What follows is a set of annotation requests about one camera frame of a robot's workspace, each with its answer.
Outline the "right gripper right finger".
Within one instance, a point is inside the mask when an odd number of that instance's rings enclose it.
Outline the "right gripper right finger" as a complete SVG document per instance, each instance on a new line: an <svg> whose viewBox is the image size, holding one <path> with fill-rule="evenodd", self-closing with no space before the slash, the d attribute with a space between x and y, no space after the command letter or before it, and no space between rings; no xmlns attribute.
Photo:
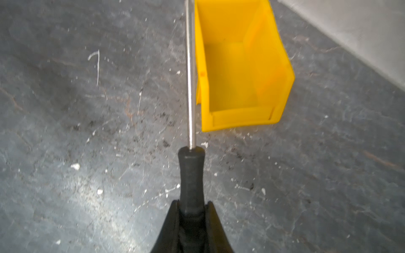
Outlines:
<svg viewBox="0 0 405 253"><path fill-rule="evenodd" d="M234 253L212 201L205 206L206 253Z"/></svg>

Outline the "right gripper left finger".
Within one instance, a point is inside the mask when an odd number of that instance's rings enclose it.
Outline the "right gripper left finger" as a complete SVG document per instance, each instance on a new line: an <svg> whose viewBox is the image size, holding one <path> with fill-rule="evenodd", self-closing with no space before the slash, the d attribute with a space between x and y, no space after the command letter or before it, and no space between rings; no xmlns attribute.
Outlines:
<svg viewBox="0 0 405 253"><path fill-rule="evenodd" d="M180 253L179 242L180 213L179 200L174 200L169 208L167 216L159 236L150 251L151 253Z"/></svg>

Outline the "black handled screwdriver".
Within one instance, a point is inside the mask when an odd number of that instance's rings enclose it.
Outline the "black handled screwdriver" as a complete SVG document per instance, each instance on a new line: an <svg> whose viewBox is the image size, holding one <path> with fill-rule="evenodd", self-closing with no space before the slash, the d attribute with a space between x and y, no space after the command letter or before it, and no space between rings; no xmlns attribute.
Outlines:
<svg viewBox="0 0 405 253"><path fill-rule="evenodd" d="M180 211L185 217L204 214L203 167L205 151L196 145L196 87L194 1L185 1L187 146L178 153L181 192Z"/></svg>

